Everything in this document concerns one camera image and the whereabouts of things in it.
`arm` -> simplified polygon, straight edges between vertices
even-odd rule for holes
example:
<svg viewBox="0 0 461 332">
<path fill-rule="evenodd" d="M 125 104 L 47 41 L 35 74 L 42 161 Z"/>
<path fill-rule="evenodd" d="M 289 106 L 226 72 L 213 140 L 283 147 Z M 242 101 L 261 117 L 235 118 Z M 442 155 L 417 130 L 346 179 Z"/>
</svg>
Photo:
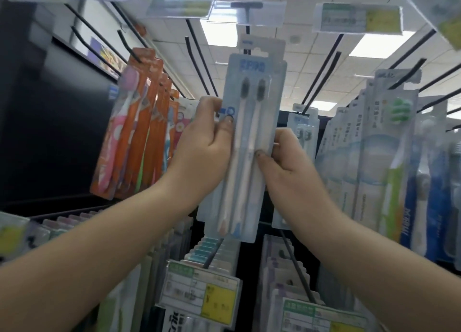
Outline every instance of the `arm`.
<svg viewBox="0 0 461 332">
<path fill-rule="evenodd" d="M 461 279 L 341 213 L 291 130 L 257 158 L 297 238 L 392 332 L 459 329 Z"/>
<path fill-rule="evenodd" d="M 214 132 L 220 105 L 202 98 L 158 183 L 0 268 L 2 330 L 70 331 L 217 186 L 232 140 L 231 119 Z"/>
</svg>

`right hand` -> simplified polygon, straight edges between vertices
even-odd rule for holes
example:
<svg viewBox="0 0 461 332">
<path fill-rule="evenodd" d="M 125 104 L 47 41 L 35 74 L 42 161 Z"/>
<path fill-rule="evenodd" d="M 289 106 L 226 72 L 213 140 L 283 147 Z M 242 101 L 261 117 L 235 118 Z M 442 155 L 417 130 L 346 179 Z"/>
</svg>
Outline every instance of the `right hand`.
<svg viewBox="0 0 461 332">
<path fill-rule="evenodd" d="M 301 220 L 335 209 L 314 164 L 288 128 L 275 131 L 272 157 L 257 151 L 256 159 L 275 208 L 292 228 Z"/>
</svg>

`ceiling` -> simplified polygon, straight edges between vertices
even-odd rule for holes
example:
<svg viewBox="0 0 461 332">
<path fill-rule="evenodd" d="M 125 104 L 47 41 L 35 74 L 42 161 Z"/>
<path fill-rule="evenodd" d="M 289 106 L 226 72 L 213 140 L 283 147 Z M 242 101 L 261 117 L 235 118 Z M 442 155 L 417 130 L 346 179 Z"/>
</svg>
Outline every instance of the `ceiling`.
<svg viewBox="0 0 461 332">
<path fill-rule="evenodd" d="M 336 40 L 337 35 L 328 33 L 312 33 L 312 15 L 314 6 L 320 2 L 341 3 L 389 3 L 403 7 L 404 30 L 415 31 L 410 40 L 400 47 L 387 59 L 372 59 L 350 57 L 349 53 L 361 39 L 361 35 L 345 35 L 338 50 L 342 52 L 341 58 L 333 75 L 325 84 L 316 99 L 336 102 L 337 105 L 330 111 L 321 111 L 320 114 L 333 116 L 338 106 L 347 105 L 365 86 L 365 79 L 355 77 L 355 74 L 373 75 L 377 68 L 388 68 L 402 54 L 423 37 L 431 28 L 422 17 L 405 0 L 284 0 L 287 1 L 285 23 L 282 27 L 251 27 L 251 34 L 265 37 L 276 37 L 287 40 L 285 60 L 288 63 L 288 72 L 283 90 L 280 109 L 291 111 L 293 103 L 300 103 L 306 95 L 315 74 L 326 58 L 326 54 Z M 128 3 L 124 8 L 130 14 L 139 12 L 139 5 Z M 196 98 L 205 95 L 205 90 L 192 65 L 187 53 L 184 37 L 190 36 L 186 22 L 183 19 L 150 19 L 143 20 L 153 41 L 160 52 L 167 58 L 170 65 L 181 77 L 188 89 Z M 198 20 L 192 20 L 192 26 L 197 35 L 201 51 L 207 63 L 213 82 L 222 96 L 224 79 L 227 66 L 218 65 L 216 62 L 227 63 L 229 55 L 238 52 L 236 48 L 209 46 Z M 239 32 L 245 32 L 244 26 L 239 26 Z M 301 43 L 289 44 L 292 35 L 300 35 Z M 201 64 L 199 55 L 192 42 L 194 56 L 206 86 L 213 93 L 212 86 Z M 438 34 L 434 35 L 405 60 L 398 68 L 410 68 L 421 58 L 427 58 L 423 67 L 422 84 L 430 82 L 443 72 L 461 62 L 461 52 L 455 53 L 449 44 Z M 423 96 L 443 95 L 458 89 L 461 83 L 461 71 L 447 77 L 437 85 L 421 93 Z M 461 106 L 461 96 L 449 102 L 449 109 Z"/>
</svg>

